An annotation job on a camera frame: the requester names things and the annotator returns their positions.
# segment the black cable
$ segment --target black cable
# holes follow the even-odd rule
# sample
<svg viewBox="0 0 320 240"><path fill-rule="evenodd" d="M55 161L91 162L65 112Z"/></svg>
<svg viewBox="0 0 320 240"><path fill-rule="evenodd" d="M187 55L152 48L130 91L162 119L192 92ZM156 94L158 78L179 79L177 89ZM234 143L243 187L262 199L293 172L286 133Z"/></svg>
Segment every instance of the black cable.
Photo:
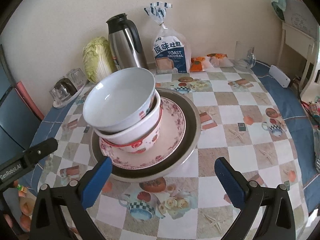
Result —
<svg viewBox="0 0 320 240"><path fill-rule="evenodd" d="M300 103L302 104L303 108L305 109L305 111L307 112L308 115L310 115L310 117L313 119L313 121L315 121L315 123L318 125L318 127L320 128L320 123L319 121L313 117L313 114L311 114L310 110L304 105L302 99L301 99L301 92L299 91L299 84L297 81L293 80L292 81L293 83L295 83L297 85L297 96L298 96L298 99L300 101Z"/></svg>

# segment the snack bag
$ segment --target snack bag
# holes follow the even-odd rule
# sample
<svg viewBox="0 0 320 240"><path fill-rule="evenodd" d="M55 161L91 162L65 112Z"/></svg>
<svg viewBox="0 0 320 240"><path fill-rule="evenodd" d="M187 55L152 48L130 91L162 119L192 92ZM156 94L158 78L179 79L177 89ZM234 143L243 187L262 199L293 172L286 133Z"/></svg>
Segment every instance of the snack bag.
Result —
<svg viewBox="0 0 320 240"><path fill-rule="evenodd" d="M189 73L191 47L182 34L164 26L167 8L172 8L172 4L155 2L144 8L145 12L161 25L161 29L152 45L157 72Z"/></svg>
<svg viewBox="0 0 320 240"><path fill-rule="evenodd" d="M210 63L214 67L233 67L233 63L228 59L227 54L211 53L207 55L210 58Z"/></svg>
<svg viewBox="0 0 320 240"><path fill-rule="evenodd" d="M210 63L210 57L193 57L191 58L190 72L205 71L207 68L213 67Z"/></svg>

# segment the blue gripper pad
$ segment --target blue gripper pad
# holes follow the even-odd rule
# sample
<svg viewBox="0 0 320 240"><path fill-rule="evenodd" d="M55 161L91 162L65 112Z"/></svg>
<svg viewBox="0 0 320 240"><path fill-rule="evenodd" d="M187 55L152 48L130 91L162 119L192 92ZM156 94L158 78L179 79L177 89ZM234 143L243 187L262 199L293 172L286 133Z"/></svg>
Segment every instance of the blue gripper pad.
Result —
<svg viewBox="0 0 320 240"><path fill-rule="evenodd" d="M109 157L103 158L96 166L87 171L80 180L78 188L80 201L84 209L92 207L99 196L112 171L112 161Z"/></svg>
<svg viewBox="0 0 320 240"><path fill-rule="evenodd" d="M214 171L224 190L228 194L233 206L242 210L246 201L246 192L236 180L239 176L236 174L237 172L231 167L224 157L216 159L214 163Z"/></svg>

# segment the stack of bowls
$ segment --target stack of bowls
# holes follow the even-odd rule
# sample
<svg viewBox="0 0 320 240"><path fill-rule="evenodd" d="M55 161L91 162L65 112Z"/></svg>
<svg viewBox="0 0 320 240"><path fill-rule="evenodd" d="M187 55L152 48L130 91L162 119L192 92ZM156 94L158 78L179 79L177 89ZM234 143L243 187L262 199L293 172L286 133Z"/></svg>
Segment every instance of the stack of bowls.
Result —
<svg viewBox="0 0 320 240"><path fill-rule="evenodd" d="M153 74L143 68L126 68L92 89L84 103L83 116L108 145L142 153L159 137L160 103Z"/></svg>

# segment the checkered tablecloth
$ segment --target checkered tablecloth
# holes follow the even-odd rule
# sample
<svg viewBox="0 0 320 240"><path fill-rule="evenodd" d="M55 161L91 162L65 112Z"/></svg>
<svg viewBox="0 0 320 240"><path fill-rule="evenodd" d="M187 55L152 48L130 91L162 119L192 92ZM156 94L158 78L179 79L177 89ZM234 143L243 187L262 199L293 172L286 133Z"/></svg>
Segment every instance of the checkered tablecloth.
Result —
<svg viewBox="0 0 320 240"><path fill-rule="evenodd" d="M106 239L220 239L239 213L215 175L214 161L220 156L247 180L268 187L287 186L298 235L308 212L297 153L275 102L259 79L233 67L157 74L155 78L157 87L183 88L181 92L199 110L201 136L190 158L164 178L144 184L108 180L88 209ZM43 183L64 186L92 169L91 128L82 116L92 87L84 89L60 126L55 136L58 150L47 159L38 187ZM268 124L281 127L280 134L279 129L274 133L278 137ZM148 209L151 218L143 221L141 213L131 213L134 203ZM68 225L74 226L67 208L63 211ZM260 208L247 239L253 237L262 214Z"/></svg>

